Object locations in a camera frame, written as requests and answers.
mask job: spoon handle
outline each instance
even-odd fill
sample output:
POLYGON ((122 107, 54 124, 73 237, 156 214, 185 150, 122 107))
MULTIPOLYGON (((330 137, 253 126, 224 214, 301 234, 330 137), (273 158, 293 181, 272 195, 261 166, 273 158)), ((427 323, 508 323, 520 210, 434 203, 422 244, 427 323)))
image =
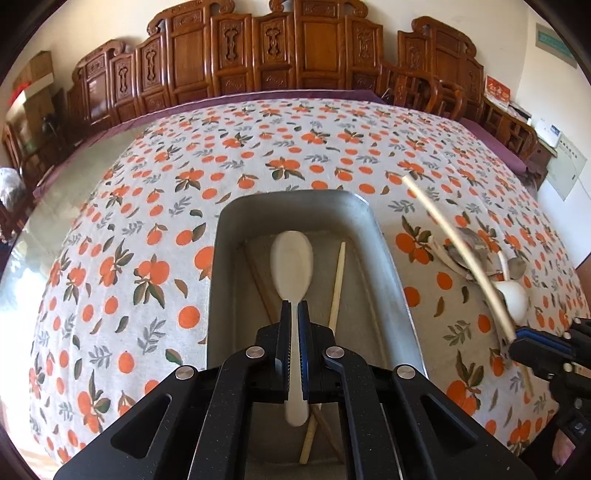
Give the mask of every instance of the spoon handle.
POLYGON ((308 401, 304 400, 301 387, 300 334, 298 328, 297 303, 291 302, 291 349, 290 384, 285 402, 285 420, 293 427, 299 427, 308 420, 308 401))

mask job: metal screw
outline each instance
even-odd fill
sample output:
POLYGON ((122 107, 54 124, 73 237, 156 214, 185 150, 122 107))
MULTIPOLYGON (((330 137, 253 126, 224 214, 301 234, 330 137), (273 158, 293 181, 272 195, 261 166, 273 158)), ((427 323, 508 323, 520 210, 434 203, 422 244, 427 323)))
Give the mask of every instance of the metal screw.
POLYGON ((252 346, 246 351, 248 358, 260 358, 265 355, 265 349, 261 346, 252 346))
POLYGON ((330 346, 326 349, 326 356, 330 358, 341 358, 345 351, 339 346, 330 346))
POLYGON ((194 373, 195 372, 193 371, 193 368, 186 365, 184 367, 177 368, 175 375, 179 380, 188 380, 194 375, 194 373))
POLYGON ((400 378, 404 378, 405 380, 410 380, 415 376, 414 368, 410 365, 400 365, 400 367, 396 369, 396 373, 400 378))

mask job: purple bed sheet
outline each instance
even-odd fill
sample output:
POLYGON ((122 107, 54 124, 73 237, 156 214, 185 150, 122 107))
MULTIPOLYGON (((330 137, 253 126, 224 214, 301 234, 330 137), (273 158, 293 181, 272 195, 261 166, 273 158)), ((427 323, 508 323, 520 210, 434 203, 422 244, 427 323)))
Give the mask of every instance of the purple bed sheet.
POLYGON ((525 163, 511 150, 499 142, 493 135, 484 130, 480 125, 467 118, 461 118, 459 122, 466 127, 472 135, 484 143, 492 152, 501 159, 516 175, 523 175, 527 171, 525 163))
POLYGON ((42 186, 37 187, 33 192, 36 199, 41 198, 47 189, 57 180, 61 171, 67 167, 67 165, 75 158, 75 156, 84 148, 88 148, 94 145, 100 140, 113 137, 123 132, 127 132, 132 128, 138 128, 143 125, 151 124, 160 118, 166 116, 176 115, 177 113, 190 112, 199 108, 210 108, 213 106, 224 105, 226 103, 239 103, 239 102, 253 102, 256 100, 272 100, 272 99, 312 99, 312 98, 326 98, 327 100, 340 99, 340 100, 356 100, 359 102, 373 102, 382 103, 385 102, 373 93, 371 90, 273 90, 270 92, 253 92, 253 93, 237 93, 235 95, 225 95, 215 98, 207 98, 205 100, 198 100, 195 102, 184 103, 174 107, 166 108, 158 112, 149 113, 147 115, 134 118, 128 122, 124 122, 115 127, 109 128, 104 132, 97 133, 87 140, 83 141, 70 155, 68 159, 61 165, 56 167, 52 174, 47 178, 42 186))

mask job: cardboard box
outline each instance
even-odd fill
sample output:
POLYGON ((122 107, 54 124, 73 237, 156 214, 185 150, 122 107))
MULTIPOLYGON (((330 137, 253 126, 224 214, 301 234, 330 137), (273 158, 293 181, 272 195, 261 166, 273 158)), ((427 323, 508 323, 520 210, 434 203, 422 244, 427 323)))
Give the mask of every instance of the cardboard box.
POLYGON ((55 110, 49 87, 45 87, 18 108, 11 118, 10 123, 21 142, 24 156, 33 153, 47 141, 42 128, 43 117, 48 113, 55 113, 55 110))
POLYGON ((21 73, 12 83, 12 88, 16 89, 20 84, 25 82, 34 83, 45 75, 53 73, 53 63, 51 61, 50 51, 41 51, 35 55, 27 66, 23 68, 21 73))

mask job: tablecloth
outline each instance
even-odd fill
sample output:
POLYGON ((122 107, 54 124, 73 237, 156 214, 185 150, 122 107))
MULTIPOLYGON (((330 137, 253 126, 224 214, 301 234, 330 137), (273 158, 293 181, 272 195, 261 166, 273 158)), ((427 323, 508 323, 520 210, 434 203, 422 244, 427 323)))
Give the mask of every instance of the tablecloth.
POLYGON ((491 251, 527 262, 527 322, 559 335, 589 309, 539 205, 460 124, 338 99, 273 99, 152 124, 82 206, 39 309, 31 428, 65 462, 177 365, 206 367, 216 222, 256 192, 346 189, 371 205, 404 285, 430 379, 515 453, 556 411, 506 368, 479 287, 434 257, 445 237, 402 185, 418 181, 491 251))

